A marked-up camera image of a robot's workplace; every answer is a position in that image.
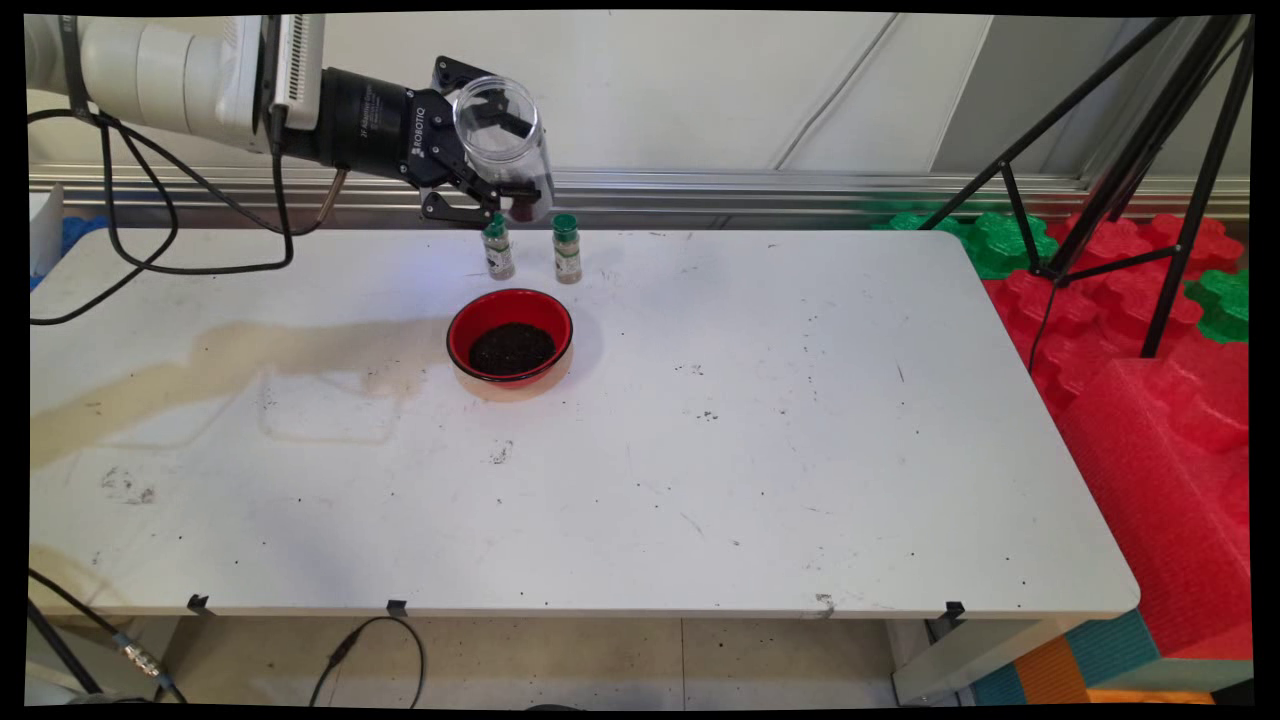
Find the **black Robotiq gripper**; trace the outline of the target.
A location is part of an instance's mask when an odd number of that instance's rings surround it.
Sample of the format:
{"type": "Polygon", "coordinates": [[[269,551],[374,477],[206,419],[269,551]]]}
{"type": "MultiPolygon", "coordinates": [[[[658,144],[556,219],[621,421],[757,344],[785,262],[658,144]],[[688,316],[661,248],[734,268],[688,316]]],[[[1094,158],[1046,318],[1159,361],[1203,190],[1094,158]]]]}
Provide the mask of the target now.
{"type": "Polygon", "coordinates": [[[518,82],[438,56],[433,87],[412,90],[338,68],[323,72],[317,163],[420,188],[422,217],[481,229],[493,222],[529,223],[545,213],[547,184],[520,170],[483,168],[461,174],[436,158],[456,136],[526,141],[536,108],[518,82]],[[454,100],[451,106],[445,97],[454,100]]]}

